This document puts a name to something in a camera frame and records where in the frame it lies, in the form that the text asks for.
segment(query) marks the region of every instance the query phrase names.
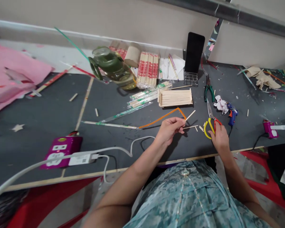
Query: black cable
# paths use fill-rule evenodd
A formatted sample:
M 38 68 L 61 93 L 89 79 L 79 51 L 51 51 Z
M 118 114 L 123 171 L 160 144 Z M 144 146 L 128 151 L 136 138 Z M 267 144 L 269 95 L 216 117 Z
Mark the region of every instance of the black cable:
M 230 137 L 230 134 L 231 134 L 231 132 L 232 132 L 232 128 L 233 128 L 233 126 L 230 126 L 230 127 L 231 127 L 231 130 L 230 130 L 230 132 L 229 132 L 228 137 Z
M 256 145 L 257 145 L 257 142 L 259 141 L 259 139 L 260 139 L 261 137 L 267 137 L 267 136 L 268 136 L 268 133 L 263 133 L 263 134 L 261 134 L 261 135 L 257 138 L 255 144 L 253 145 L 252 150 L 254 150 L 254 148 L 255 148 Z

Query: wall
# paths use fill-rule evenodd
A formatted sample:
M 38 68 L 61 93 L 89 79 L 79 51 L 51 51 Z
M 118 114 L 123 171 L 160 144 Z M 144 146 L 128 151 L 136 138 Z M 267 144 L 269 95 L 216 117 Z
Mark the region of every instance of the wall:
M 285 0 L 232 0 L 285 23 Z M 285 38 L 224 21 L 210 61 L 285 69 Z
M 0 20 L 184 49 L 217 19 L 155 0 L 0 0 Z

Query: blue glue gun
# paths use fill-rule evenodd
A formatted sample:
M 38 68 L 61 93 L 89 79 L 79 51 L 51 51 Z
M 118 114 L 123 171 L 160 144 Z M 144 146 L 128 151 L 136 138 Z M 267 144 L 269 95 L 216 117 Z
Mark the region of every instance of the blue glue gun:
M 235 123 L 235 117 L 238 115 L 238 111 L 235 109 L 235 107 L 230 102 L 227 102 L 227 108 L 230 110 L 230 114 L 229 114 L 230 120 L 229 120 L 228 125 L 233 126 Z

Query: hand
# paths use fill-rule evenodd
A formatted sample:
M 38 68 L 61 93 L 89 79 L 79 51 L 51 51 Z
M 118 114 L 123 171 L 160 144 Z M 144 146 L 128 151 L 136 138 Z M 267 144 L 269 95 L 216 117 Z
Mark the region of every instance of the hand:
M 223 125 L 220 125 L 218 122 L 215 122 L 215 124 L 215 135 L 212 131 L 208 131 L 208 133 L 211 135 L 212 143 L 216 151 L 223 159 L 231 154 L 229 148 L 229 137 L 226 128 Z
M 161 123 L 161 128 L 159 129 L 155 142 L 160 145 L 169 146 L 173 141 L 173 136 L 176 133 L 184 134 L 183 127 L 186 121 L 178 117 L 172 117 L 164 120 Z

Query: metal wire stand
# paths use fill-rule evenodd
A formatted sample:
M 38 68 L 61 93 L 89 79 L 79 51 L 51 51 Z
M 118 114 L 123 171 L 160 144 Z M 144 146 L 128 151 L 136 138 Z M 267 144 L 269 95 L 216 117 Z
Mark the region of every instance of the metal wire stand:
M 184 84 L 198 87 L 197 73 L 184 72 Z

